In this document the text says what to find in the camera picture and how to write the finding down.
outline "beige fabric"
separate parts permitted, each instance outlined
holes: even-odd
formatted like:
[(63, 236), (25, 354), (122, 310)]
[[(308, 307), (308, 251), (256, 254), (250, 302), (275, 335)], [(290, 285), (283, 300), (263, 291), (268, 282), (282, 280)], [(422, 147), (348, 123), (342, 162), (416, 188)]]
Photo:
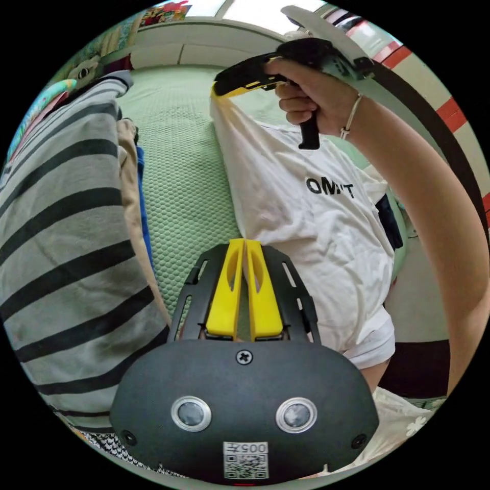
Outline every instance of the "beige fabric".
[(136, 127), (130, 120), (122, 119), (117, 122), (122, 205), (124, 207), (124, 215), (126, 224), (128, 225), (131, 245), (135, 251), (136, 258), (143, 269), (157, 306), (163, 313), (167, 324), (170, 325), (170, 315), (168, 314), (162, 295), (158, 289), (155, 274), (153, 273), (143, 238), (138, 189), (138, 156), (136, 153), (136, 145), (134, 144), (135, 134)]

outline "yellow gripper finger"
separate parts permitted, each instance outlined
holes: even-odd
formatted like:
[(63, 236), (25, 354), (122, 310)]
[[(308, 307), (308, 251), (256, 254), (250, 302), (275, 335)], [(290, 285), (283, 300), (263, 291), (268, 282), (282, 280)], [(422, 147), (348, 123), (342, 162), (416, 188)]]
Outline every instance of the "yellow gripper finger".
[(252, 341), (282, 333), (282, 320), (260, 242), (246, 240)]
[(206, 322), (206, 329), (210, 335), (236, 339), (244, 245), (243, 238), (230, 240), (228, 245)]

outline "green mattress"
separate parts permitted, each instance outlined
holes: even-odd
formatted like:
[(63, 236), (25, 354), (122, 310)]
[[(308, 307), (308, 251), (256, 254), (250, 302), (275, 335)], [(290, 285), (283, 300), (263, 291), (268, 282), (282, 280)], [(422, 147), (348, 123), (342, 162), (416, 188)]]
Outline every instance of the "green mattress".
[[(220, 68), (156, 67), (132, 72), (134, 86), (119, 99), (124, 117), (139, 127), (145, 151), (143, 191), (155, 274), (170, 315), (199, 255), (239, 237), (228, 180), (213, 123), (209, 94)], [(286, 125), (277, 98), (256, 90), (234, 102), (256, 120)], [(334, 142), (360, 168), (368, 165), (353, 146)], [(406, 228), (393, 196), (404, 242)], [(405, 258), (398, 249), (394, 276)], [(247, 289), (242, 288), (238, 335), (250, 338)]]

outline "striped fabric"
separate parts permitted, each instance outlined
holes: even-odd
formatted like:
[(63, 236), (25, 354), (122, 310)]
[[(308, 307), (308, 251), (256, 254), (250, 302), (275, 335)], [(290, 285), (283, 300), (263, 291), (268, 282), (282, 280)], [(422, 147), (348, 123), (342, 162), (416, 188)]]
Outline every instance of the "striped fabric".
[(116, 98), (102, 79), (49, 115), (0, 182), (0, 316), (28, 378), (71, 426), (110, 433), (118, 383), (168, 327), (124, 218)]

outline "hand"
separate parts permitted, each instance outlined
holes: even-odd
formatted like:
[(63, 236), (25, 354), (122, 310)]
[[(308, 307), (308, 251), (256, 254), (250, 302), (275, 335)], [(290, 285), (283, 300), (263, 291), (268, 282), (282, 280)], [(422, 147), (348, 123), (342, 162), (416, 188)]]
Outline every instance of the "hand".
[(276, 88), (281, 99), (279, 107), (287, 113), (286, 119), (291, 124), (304, 123), (318, 109), (319, 132), (340, 135), (357, 99), (356, 89), (331, 75), (282, 58), (269, 62), (264, 71), (269, 75), (280, 74), (298, 84), (298, 87), (281, 84)]

